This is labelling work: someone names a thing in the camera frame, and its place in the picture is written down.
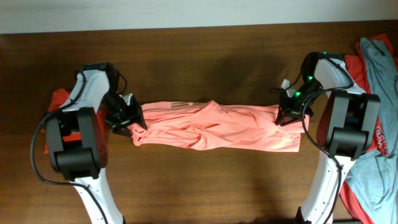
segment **brown wooden surface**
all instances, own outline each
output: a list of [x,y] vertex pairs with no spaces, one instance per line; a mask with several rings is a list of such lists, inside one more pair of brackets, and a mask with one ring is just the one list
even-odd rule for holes
[[[81,64],[114,63],[141,103],[266,106],[278,103],[267,89],[293,80],[307,53],[353,54],[360,37],[381,32],[397,50],[397,21],[0,35],[0,222],[90,222],[75,189],[41,183],[29,160],[32,132],[52,92],[72,88]],[[313,135],[325,100],[313,107]],[[61,180],[41,153],[43,144],[40,135],[38,166]],[[108,145],[108,182],[128,223],[292,218],[318,162],[305,137],[299,153],[136,147],[115,135]],[[335,218],[351,218],[340,201]]]

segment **red fabric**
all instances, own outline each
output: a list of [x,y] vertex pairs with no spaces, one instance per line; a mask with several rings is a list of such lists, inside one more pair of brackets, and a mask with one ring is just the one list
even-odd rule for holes
[[[58,109],[61,105],[63,105],[64,102],[66,102],[69,95],[70,95],[70,92],[64,90],[63,88],[53,92],[52,93],[52,101],[51,101],[51,104],[47,111],[51,112],[53,110]],[[101,129],[103,134],[105,133],[105,124],[104,124],[104,121],[102,120],[102,116],[105,116],[105,115],[106,115],[106,112],[103,110],[99,110],[97,113],[97,120],[99,123],[99,128]],[[81,140],[81,135],[80,135],[80,133],[72,133],[69,136],[62,137],[62,139],[65,142]],[[45,147],[44,154],[48,154],[49,150],[47,149],[47,144],[44,147]]]
[[343,183],[340,190],[340,198],[350,214],[357,220],[361,220],[363,224],[374,224],[368,214],[362,209],[354,192],[350,189],[346,182]]
[[[387,50],[391,55],[394,55],[394,49],[390,43],[386,34],[380,34],[369,38],[369,40],[382,40],[387,47]],[[366,93],[371,93],[371,89],[368,82],[368,76],[366,74],[366,64],[361,52],[360,43],[355,43],[355,49],[359,56],[345,56],[346,68],[348,73],[353,77],[356,84],[361,87]],[[394,58],[398,70],[398,57]],[[384,137],[384,132],[381,126],[379,117],[377,117],[376,127],[374,129],[373,140],[371,147],[367,152],[377,149],[384,155],[388,155],[388,148],[386,138]],[[358,220],[361,220],[364,224],[373,224],[374,222],[369,218],[368,214],[362,209],[354,192],[350,189],[346,182],[343,183],[340,191],[340,197],[343,201],[345,207],[350,212],[350,214]]]

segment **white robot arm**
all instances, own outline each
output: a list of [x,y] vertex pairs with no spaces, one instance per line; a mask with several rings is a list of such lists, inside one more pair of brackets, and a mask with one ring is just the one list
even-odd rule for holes
[[[109,63],[84,66],[76,76],[77,83],[70,99],[60,108],[70,106],[45,124],[51,165],[54,171],[61,172],[65,180],[74,184],[92,223],[126,223],[106,181],[108,152],[96,116],[100,105],[103,106],[101,110],[107,111],[108,128],[113,133],[130,137],[126,127],[132,123],[146,128],[142,109],[134,96],[122,97],[117,93],[120,76]],[[80,133],[81,139],[64,140],[72,133]]]
[[301,74],[305,74],[305,83],[299,90],[287,89],[287,80],[282,84],[286,91],[281,92],[276,122],[279,125],[300,121],[304,110],[311,116],[311,109],[303,108],[311,93],[347,86],[344,90],[326,92],[329,100],[317,129],[317,142],[331,156],[320,151],[310,194],[298,209],[295,223],[333,223],[336,196],[355,159],[369,148],[379,111],[379,98],[366,94],[354,82],[338,55],[322,55],[311,53],[304,60]]
[[[292,86],[287,87],[289,82],[284,81],[276,124],[284,126],[302,121],[303,114],[311,116],[312,110],[303,105],[313,103],[315,97],[308,100],[312,93],[350,86],[328,93],[330,98],[317,131],[318,143],[328,150],[328,154],[320,152],[310,195],[295,218],[295,223],[332,223],[336,191],[341,188],[355,159],[369,147],[379,99],[366,94],[354,83],[347,75],[344,61],[339,58],[311,53],[302,65],[301,74],[304,84],[297,91],[291,89]],[[113,133],[130,137],[126,127],[132,123],[146,128],[142,109],[134,96],[130,94],[122,98],[117,92],[119,76],[121,74],[109,63],[84,66],[77,74],[77,83],[71,92],[70,98],[74,100],[68,100],[60,107],[62,111],[44,119],[53,170],[61,172],[71,184],[86,187],[75,185],[91,222],[98,224],[125,223],[106,181],[108,154],[96,118],[100,105],[108,112],[106,121]],[[64,141],[63,137],[71,133],[80,133],[81,140]]]

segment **white wall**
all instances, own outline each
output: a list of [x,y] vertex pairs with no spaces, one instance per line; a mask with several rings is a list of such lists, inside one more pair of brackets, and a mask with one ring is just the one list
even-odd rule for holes
[[381,19],[396,0],[0,0],[0,33]]

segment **black cable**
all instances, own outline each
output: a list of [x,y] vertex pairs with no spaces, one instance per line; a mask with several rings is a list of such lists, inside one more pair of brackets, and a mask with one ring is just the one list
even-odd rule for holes
[[287,90],[289,90],[290,88],[292,88],[294,85],[296,85],[296,83],[300,80],[300,77],[301,77],[301,72],[299,73],[299,75],[298,75],[298,77],[296,78],[296,80],[294,80],[294,82],[293,82],[290,86],[288,86],[287,88],[282,88],[282,87],[280,87],[280,88],[274,88],[274,87],[272,87],[272,88],[269,88],[269,89],[268,89],[268,92],[269,92],[269,93],[282,93],[282,92],[284,92],[284,91],[287,91]]
[[121,91],[120,93],[118,93],[119,95],[122,95],[122,94],[126,91],[126,89],[127,89],[127,80],[126,80],[126,78],[125,78],[121,73],[119,73],[119,75],[120,75],[120,77],[122,77],[122,79],[124,80],[124,88],[123,88],[123,91]]
[[334,201],[333,201],[333,205],[332,205],[332,207],[331,207],[331,210],[330,210],[330,212],[329,212],[329,215],[327,216],[326,220],[323,222],[323,224],[326,224],[327,221],[329,220],[329,218],[331,217],[331,215],[333,214],[333,211],[334,211],[334,209],[335,209],[335,207],[336,207],[337,198],[338,198],[338,195],[339,195],[339,192],[340,192],[340,185],[341,185],[341,181],[342,181],[341,170],[343,169],[343,167],[342,167],[341,164],[338,162],[338,160],[336,159],[335,156],[332,156],[328,151],[326,151],[326,149],[324,149],[324,148],[321,147],[317,142],[315,142],[315,140],[311,137],[310,133],[308,133],[307,127],[305,126],[305,113],[304,113],[304,111],[305,111],[305,109],[307,108],[308,103],[309,103],[312,99],[314,99],[314,98],[316,98],[316,97],[318,97],[318,96],[320,96],[320,95],[322,95],[322,94],[324,94],[324,93],[326,93],[326,92],[328,92],[328,91],[332,91],[332,90],[346,90],[346,89],[348,89],[348,88],[351,88],[351,87],[354,86],[354,81],[352,81],[350,75],[349,75],[344,69],[342,69],[342,67],[341,67],[340,65],[338,65],[337,63],[335,63],[334,61],[332,61],[330,58],[326,57],[326,55],[324,55],[324,54],[322,54],[322,53],[319,53],[319,52],[312,52],[311,54],[318,54],[318,55],[321,56],[322,58],[328,60],[328,61],[329,61],[331,64],[333,64],[337,69],[339,69],[340,71],[342,71],[343,74],[347,77],[347,79],[348,79],[348,81],[349,81],[349,85],[348,85],[348,86],[328,88],[328,89],[325,89],[325,90],[320,90],[320,91],[316,91],[316,92],[313,92],[313,93],[309,94],[309,95],[304,99],[303,105],[302,105],[301,110],[300,110],[301,119],[302,119],[301,122],[302,122],[302,126],[303,126],[303,129],[304,129],[305,135],[308,137],[308,139],[310,140],[310,142],[311,142],[314,146],[316,146],[319,150],[321,150],[321,151],[322,151],[323,153],[325,153],[329,158],[331,158],[331,159],[335,162],[335,164],[336,164],[336,166],[337,166],[337,168],[338,168],[338,184],[337,184],[335,199],[334,199]]
[[34,171],[35,175],[39,178],[39,180],[41,180],[42,182],[44,182],[46,184],[81,187],[81,188],[85,189],[87,191],[87,193],[90,195],[90,197],[93,199],[93,201],[94,201],[95,205],[98,207],[99,211],[101,212],[101,214],[103,216],[103,219],[105,221],[105,224],[108,224],[108,220],[106,219],[106,215],[104,213],[104,210],[102,209],[101,205],[98,203],[98,201],[95,198],[95,196],[93,195],[93,193],[90,191],[90,186],[89,185],[85,186],[83,184],[67,183],[67,182],[56,182],[56,181],[47,180],[37,170],[36,162],[35,162],[34,147],[35,147],[35,142],[36,142],[37,135],[38,135],[40,129],[42,128],[42,126],[45,124],[46,121],[48,121],[50,118],[52,118],[57,113],[61,112],[65,108],[70,107],[71,105],[74,105],[76,103],[76,101],[80,98],[81,94],[83,93],[83,90],[86,87],[87,79],[86,79],[86,76],[85,76],[85,74],[83,72],[80,72],[80,73],[83,76],[83,84],[82,84],[77,96],[75,97],[75,99],[69,99],[70,103],[68,103],[67,105],[62,106],[62,107],[60,107],[60,108],[58,108],[58,109],[46,114],[44,116],[44,118],[40,121],[39,125],[36,127],[36,130],[35,130],[35,132],[33,134],[33,137],[32,137],[32,142],[30,143],[30,162],[32,163],[32,168],[33,168],[33,171]]
[[104,118],[104,116],[100,115],[100,118],[103,119],[105,122],[107,122],[108,124],[114,126],[114,123],[108,121],[106,118]]

